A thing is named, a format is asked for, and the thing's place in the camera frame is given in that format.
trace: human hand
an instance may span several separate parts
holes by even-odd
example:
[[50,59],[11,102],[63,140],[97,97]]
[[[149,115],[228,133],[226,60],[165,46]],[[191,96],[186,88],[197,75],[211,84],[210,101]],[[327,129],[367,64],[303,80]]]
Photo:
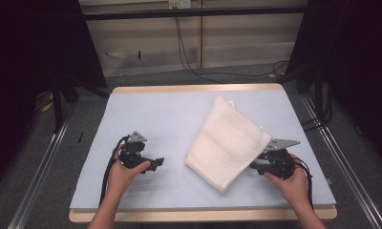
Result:
[[123,144],[119,145],[115,152],[114,158],[116,161],[111,167],[110,174],[108,175],[108,188],[107,196],[114,196],[116,198],[122,197],[126,189],[132,184],[135,176],[145,171],[150,166],[150,161],[145,161],[133,169],[128,169],[120,163],[118,159],[118,151],[123,148]]
[[[297,160],[297,156],[293,154],[291,156],[296,162],[301,163]],[[308,202],[307,176],[298,165],[295,165],[294,174],[288,179],[282,180],[270,173],[265,173],[265,177],[277,185],[283,197],[292,207]]]

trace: table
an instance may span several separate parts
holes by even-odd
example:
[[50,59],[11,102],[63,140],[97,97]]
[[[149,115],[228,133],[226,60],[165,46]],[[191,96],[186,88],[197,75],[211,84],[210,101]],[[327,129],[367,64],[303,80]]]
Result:
[[[113,94],[149,94],[181,92],[220,92],[249,90],[283,90],[279,84],[237,84],[237,85],[185,85],[116,88]],[[337,216],[333,204],[315,206],[315,212],[321,219],[334,219]],[[88,222],[95,210],[71,210],[70,220]],[[286,220],[297,219],[292,209],[282,207],[248,207],[216,209],[180,209],[178,210],[126,210],[118,211],[116,221],[135,222],[179,222],[179,221],[243,221],[243,220]]]

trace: towel fold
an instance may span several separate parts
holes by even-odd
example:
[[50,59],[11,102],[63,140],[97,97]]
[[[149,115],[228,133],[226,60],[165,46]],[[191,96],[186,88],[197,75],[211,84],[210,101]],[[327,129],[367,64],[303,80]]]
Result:
[[271,135],[237,112],[233,102],[218,96],[185,164],[224,193],[271,139]]

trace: person's right hand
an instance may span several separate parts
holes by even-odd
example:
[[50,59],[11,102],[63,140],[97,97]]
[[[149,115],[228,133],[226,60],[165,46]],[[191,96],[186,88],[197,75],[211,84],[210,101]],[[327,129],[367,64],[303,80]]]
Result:
[[[294,160],[301,163],[297,156],[291,154]],[[295,172],[293,175],[285,180],[282,180],[270,173],[265,173],[265,177],[273,182],[280,189],[283,197],[293,207],[296,204],[303,204],[308,202],[308,188],[307,188],[307,176],[304,170],[295,165]]]

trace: black horizontal bar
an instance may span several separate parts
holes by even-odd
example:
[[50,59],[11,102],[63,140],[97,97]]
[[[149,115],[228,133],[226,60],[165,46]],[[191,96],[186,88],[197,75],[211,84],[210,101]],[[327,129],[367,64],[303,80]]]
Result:
[[162,17],[193,17],[193,16],[224,16],[248,14],[283,14],[301,13],[307,6],[258,7],[258,8],[215,8],[215,9],[178,9],[178,10],[141,10],[141,11],[112,11],[86,12],[84,18],[89,21],[140,19]]

